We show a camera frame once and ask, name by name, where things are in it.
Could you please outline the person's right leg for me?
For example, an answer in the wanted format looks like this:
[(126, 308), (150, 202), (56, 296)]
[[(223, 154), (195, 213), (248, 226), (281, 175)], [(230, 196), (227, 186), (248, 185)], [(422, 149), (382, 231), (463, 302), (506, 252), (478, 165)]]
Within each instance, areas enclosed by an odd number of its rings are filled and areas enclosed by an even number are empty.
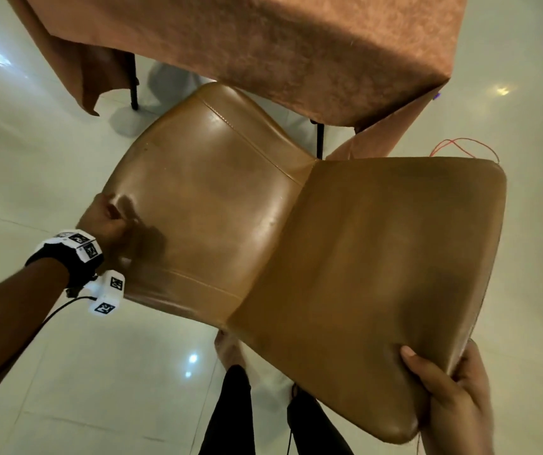
[(291, 387), (287, 423), (298, 455), (354, 455), (317, 399), (296, 383)]

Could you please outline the black table leg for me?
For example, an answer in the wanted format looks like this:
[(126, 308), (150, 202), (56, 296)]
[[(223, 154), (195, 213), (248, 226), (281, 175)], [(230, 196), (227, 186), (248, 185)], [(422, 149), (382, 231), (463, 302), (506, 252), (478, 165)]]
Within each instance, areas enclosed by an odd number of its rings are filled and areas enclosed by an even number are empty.
[(139, 102), (138, 102), (138, 95), (137, 95), (137, 87), (139, 85), (139, 79), (137, 78), (135, 54), (131, 52), (126, 52), (126, 61), (127, 61), (128, 75), (130, 78), (131, 108), (135, 112), (137, 112), (139, 110)]
[(326, 126), (322, 123), (310, 120), (310, 123), (315, 126), (316, 129), (316, 158), (323, 160), (324, 154), (324, 139)]

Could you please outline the person's right hand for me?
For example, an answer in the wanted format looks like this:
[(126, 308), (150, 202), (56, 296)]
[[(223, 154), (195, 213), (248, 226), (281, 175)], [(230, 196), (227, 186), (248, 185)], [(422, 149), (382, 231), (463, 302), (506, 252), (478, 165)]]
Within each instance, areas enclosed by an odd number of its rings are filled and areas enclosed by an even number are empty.
[(472, 339), (449, 375), (449, 402), (430, 395), (421, 438), (426, 455), (495, 455), (489, 378)]

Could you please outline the brown leather chair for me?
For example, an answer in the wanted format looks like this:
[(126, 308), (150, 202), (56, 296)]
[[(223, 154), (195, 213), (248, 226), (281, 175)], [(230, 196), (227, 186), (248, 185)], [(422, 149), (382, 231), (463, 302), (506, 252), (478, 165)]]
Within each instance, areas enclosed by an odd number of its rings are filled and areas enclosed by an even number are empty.
[(229, 331), (344, 419), (405, 444), (429, 398), (399, 348), (454, 372), (506, 187), (491, 160), (318, 160), (247, 94), (208, 83), (106, 182), (136, 221), (106, 263), (126, 299)]

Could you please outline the person's left hand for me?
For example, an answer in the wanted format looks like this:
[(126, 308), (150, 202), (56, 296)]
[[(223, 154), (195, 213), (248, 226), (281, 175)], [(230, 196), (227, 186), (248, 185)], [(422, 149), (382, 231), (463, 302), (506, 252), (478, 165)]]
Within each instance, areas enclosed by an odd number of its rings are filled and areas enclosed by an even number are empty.
[(93, 201), (80, 217), (76, 225), (76, 229), (86, 232), (96, 239), (105, 258), (108, 258), (114, 249), (121, 244), (131, 227), (131, 221), (129, 224), (93, 223)]

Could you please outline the person's leg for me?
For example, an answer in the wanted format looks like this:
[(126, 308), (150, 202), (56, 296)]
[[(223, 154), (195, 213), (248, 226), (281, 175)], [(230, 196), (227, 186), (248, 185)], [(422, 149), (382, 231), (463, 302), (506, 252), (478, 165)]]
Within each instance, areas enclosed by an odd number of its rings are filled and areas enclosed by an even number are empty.
[(245, 368), (227, 370), (198, 455), (255, 455), (251, 386)]
[(291, 387), (287, 423), (298, 455), (354, 455), (317, 399), (296, 383)]

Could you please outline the person's left forearm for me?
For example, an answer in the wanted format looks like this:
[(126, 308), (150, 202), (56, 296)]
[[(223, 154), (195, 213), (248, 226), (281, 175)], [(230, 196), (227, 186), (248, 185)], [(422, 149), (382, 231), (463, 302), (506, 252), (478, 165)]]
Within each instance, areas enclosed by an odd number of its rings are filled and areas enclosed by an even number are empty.
[(70, 275), (55, 259), (39, 259), (0, 282), (0, 383), (9, 359), (38, 329), (65, 289)]

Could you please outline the brown tablecloth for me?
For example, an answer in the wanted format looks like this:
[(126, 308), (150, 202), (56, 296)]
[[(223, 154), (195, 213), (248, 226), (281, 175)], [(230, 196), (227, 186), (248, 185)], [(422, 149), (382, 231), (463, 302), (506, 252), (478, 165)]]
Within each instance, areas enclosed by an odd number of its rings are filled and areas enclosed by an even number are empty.
[(453, 71), (467, 0), (6, 0), (77, 105), (130, 89), (126, 52), (352, 127), (387, 156)]

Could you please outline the person's left leg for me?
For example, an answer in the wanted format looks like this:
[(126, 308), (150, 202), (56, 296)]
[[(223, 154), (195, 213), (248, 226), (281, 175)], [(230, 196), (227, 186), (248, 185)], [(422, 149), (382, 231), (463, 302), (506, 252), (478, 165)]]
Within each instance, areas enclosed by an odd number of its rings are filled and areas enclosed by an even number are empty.
[(198, 455), (255, 455), (251, 386), (245, 368), (227, 370)]

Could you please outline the person's left foot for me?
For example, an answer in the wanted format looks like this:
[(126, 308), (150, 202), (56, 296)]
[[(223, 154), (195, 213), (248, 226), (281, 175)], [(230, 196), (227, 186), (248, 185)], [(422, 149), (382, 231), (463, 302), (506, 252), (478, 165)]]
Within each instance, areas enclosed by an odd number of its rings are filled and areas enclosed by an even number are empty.
[(224, 370), (233, 366), (247, 368), (241, 342), (232, 334), (222, 329), (217, 331), (214, 341), (217, 358)]

